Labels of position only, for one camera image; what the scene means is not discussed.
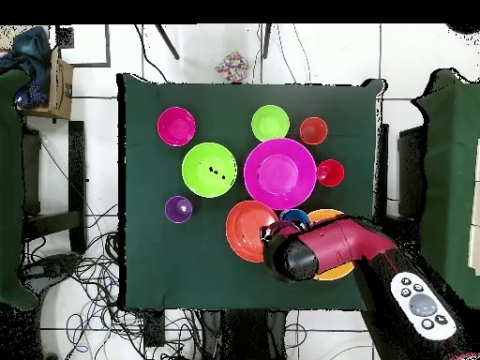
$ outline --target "dark green cloth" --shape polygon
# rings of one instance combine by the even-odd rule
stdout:
[[[336,208],[372,215],[376,143],[375,98],[383,82],[361,86],[153,84],[124,75],[127,119],[127,307],[128,308],[363,308],[353,274],[335,280],[283,283],[263,263],[237,257],[225,238],[225,219],[234,205],[251,200],[243,178],[248,153],[259,143],[251,117],[262,105],[280,106],[290,117],[288,138],[299,141],[309,116],[329,127],[326,140],[308,150],[317,163],[341,161],[345,179],[337,187],[315,187],[300,208]],[[157,133],[160,114],[188,109],[196,122],[192,141],[165,144]],[[223,196],[204,199],[185,186],[182,160],[198,143],[226,146],[238,175]],[[193,215],[172,224],[164,215],[174,195],[192,200]]]
[[[0,302],[21,310],[38,305],[19,282],[22,258],[22,122],[13,106],[15,93],[30,79],[20,70],[0,75]]]
[[[456,73],[433,73],[425,94],[416,100],[427,121],[421,253],[467,305],[480,308],[480,277],[468,267],[480,84],[462,82]]]

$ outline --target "pink bowl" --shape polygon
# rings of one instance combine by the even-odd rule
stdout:
[[[247,157],[245,186],[256,201],[274,210],[294,208],[315,188],[317,167],[301,143],[278,138],[260,143]]]
[[[158,118],[158,136],[170,146],[182,146],[195,134],[195,119],[183,108],[167,109]]]

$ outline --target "green plate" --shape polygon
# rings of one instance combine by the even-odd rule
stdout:
[[[191,148],[182,163],[185,185],[204,198],[226,193],[235,182],[236,161],[219,143],[204,142]]]
[[[288,114],[276,105],[262,106],[251,119],[253,135],[262,142],[272,138],[284,138],[289,128]]]

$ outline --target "black tripod leg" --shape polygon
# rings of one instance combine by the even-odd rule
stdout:
[[[178,55],[178,52],[176,51],[176,49],[174,48],[172,42],[170,41],[169,37],[167,36],[167,34],[165,33],[165,31],[163,30],[163,28],[161,27],[160,24],[156,24],[156,27],[158,29],[158,32],[160,33],[161,37],[163,38],[163,41],[165,41],[165,44],[167,44],[167,47],[169,48],[170,52],[172,53],[173,57],[176,59],[176,60],[179,60],[180,59],[180,55]]]
[[[263,59],[266,59],[268,56],[268,45],[270,44],[270,32],[272,30],[272,24],[265,24],[265,42],[263,44]]]

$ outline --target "orange bowl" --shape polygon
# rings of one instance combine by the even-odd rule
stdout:
[[[260,228],[275,221],[278,221],[277,214],[262,202],[249,200],[236,204],[225,223],[227,241],[233,252],[251,263],[263,262]]]

